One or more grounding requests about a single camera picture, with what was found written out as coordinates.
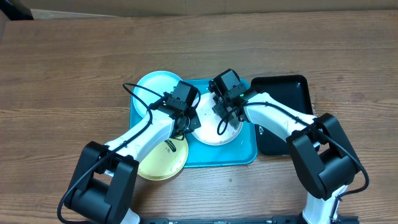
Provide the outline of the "yellow plate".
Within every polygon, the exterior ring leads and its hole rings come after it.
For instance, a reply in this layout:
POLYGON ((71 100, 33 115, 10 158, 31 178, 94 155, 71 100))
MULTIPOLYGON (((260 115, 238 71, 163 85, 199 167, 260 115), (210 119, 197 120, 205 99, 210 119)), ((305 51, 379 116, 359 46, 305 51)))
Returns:
POLYGON ((188 157, 188 142, 168 139, 158 144, 139 164, 138 175, 147 180, 165 180, 178 174, 188 157))

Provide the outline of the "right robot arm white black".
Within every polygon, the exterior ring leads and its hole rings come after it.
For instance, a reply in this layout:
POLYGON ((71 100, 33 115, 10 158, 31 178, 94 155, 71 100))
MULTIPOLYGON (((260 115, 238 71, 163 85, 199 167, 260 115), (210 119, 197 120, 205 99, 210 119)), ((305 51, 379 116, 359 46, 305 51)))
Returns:
POLYGON ((300 223, 358 223, 356 217, 337 213, 341 199, 367 189, 369 176, 339 121, 331 114, 321 117, 295 111, 268 93, 213 93, 214 111, 222 123, 231 119, 260 125, 288 147, 307 202, 300 223))

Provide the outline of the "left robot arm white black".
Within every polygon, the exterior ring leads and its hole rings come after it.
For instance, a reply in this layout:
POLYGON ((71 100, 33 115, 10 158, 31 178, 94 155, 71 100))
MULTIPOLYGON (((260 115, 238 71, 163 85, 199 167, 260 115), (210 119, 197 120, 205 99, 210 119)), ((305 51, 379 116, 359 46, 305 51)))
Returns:
POLYGON ((106 144, 89 142, 82 150, 62 207, 85 217, 85 223, 139 223, 130 203, 140 162, 161 142, 200 127, 194 108, 152 108, 130 130, 106 144))

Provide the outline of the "white plate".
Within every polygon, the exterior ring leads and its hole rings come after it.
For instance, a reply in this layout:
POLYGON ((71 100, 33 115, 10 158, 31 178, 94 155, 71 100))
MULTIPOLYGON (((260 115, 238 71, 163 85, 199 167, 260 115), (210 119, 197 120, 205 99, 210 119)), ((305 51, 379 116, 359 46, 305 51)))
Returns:
POLYGON ((242 130, 243 123, 232 115, 229 119, 226 131, 222 135, 217 134, 217 127, 221 118, 213 111, 216 103, 213 100, 214 93, 204 93, 196 108, 201 126, 194 130, 193 135, 202 143, 211 146, 219 146, 231 142, 242 130))

